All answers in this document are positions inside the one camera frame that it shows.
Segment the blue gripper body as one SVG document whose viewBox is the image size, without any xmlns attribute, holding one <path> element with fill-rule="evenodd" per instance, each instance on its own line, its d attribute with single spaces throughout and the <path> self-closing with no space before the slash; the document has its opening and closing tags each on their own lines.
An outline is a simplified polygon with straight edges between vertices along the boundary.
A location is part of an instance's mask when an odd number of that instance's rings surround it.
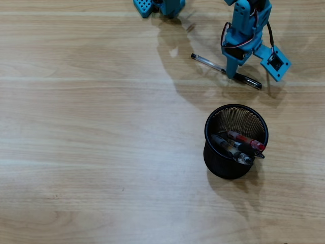
<svg viewBox="0 0 325 244">
<path fill-rule="evenodd" d="M 245 35 L 231 24 L 225 24 L 221 35 L 222 54 L 230 61 L 247 61 L 262 44 L 262 27 L 252 27 L 251 34 Z"/>
</svg>

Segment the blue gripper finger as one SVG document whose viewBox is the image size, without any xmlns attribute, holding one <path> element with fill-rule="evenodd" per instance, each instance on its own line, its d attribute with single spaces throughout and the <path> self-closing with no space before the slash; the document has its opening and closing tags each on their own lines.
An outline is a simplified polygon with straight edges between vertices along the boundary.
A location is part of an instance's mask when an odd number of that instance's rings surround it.
<svg viewBox="0 0 325 244">
<path fill-rule="evenodd" d="M 241 66 L 243 61 L 243 59 L 237 59 L 233 57 L 226 58 L 226 75 L 229 79 L 234 78 L 238 66 Z"/>
</svg>

